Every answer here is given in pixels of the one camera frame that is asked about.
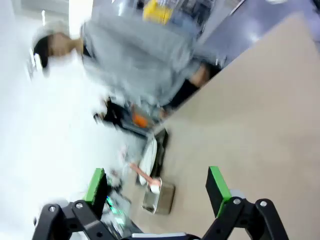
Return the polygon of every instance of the yellow object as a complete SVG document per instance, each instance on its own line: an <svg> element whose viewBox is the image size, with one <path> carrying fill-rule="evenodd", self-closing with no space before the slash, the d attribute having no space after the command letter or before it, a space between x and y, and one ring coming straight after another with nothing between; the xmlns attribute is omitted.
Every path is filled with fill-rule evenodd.
<svg viewBox="0 0 320 240"><path fill-rule="evenodd" d="M160 24L167 24L173 10L166 6L160 6L157 0L150 0L143 9L143 18Z"/></svg>

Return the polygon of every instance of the metal bolt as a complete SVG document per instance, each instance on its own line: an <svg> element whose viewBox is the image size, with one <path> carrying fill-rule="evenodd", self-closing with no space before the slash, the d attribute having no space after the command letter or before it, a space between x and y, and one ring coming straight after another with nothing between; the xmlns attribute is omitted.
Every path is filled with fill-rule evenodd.
<svg viewBox="0 0 320 240"><path fill-rule="evenodd" d="M265 201L260 202L260 206L261 206L261 207L267 206L267 202L265 202Z"/></svg>
<svg viewBox="0 0 320 240"><path fill-rule="evenodd" d="M236 198L235 200L233 200L233 203L238 205L241 203L241 200L239 198Z"/></svg>
<svg viewBox="0 0 320 240"><path fill-rule="evenodd" d="M83 205L82 205L81 202L79 202L79 203L77 203L77 204L75 205L75 207L76 207L77 209L81 209L81 208L83 207Z"/></svg>
<svg viewBox="0 0 320 240"><path fill-rule="evenodd" d="M55 207L55 206L49 207L49 211L50 211L50 212L54 212L55 210L56 210L56 207Z"/></svg>

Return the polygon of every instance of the table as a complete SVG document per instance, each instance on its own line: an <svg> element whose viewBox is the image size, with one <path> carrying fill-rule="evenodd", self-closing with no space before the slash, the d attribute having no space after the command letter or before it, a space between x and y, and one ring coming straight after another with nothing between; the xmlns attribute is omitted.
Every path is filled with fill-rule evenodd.
<svg viewBox="0 0 320 240"><path fill-rule="evenodd" d="M123 194L145 233L202 237L214 220L208 166L219 166L250 202L271 199L291 240L320 236L320 58L299 14L245 51L161 127L169 134L162 179L175 184L169 215L141 209L144 190ZM230 239L249 239L236 229Z"/></svg>

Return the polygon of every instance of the gray floor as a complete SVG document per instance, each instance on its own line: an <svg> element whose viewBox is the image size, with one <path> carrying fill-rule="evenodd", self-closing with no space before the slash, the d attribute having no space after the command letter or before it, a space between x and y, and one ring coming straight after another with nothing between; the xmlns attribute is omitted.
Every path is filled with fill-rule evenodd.
<svg viewBox="0 0 320 240"><path fill-rule="evenodd" d="M315 12L311 0L288 0L281 4L246 0L213 31L204 44L218 56L227 56L226 64L229 64L293 12L302 12L320 50L320 15Z"/></svg>

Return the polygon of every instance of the green strip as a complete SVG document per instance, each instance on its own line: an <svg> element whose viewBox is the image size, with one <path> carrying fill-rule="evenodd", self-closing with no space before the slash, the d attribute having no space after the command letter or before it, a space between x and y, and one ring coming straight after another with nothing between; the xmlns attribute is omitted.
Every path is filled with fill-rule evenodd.
<svg viewBox="0 0 320 240"><path fill-rule="evenodd" d="M217 166L211 166L211 173L213 175L213 178L215 180L215 183L222 195L222 202L220 204L219 212L217 214L217 218L220 216L221 212L223 211L223 208L225 206L225 203L232 198L231 193L229 191L229 188L224 180L224 177L222 176L219 168Z"/></svg>
<svg viewBox="0 0 320 240"><path fill-rule="evenodd" d="M90 205L92 205L92 203L95 201L98 186L104 174L105 174L105 170L103 168L96 168L94 171L94 174L90 181L88 191L86 192L83 198L83 200L85 200Z"/></svg>

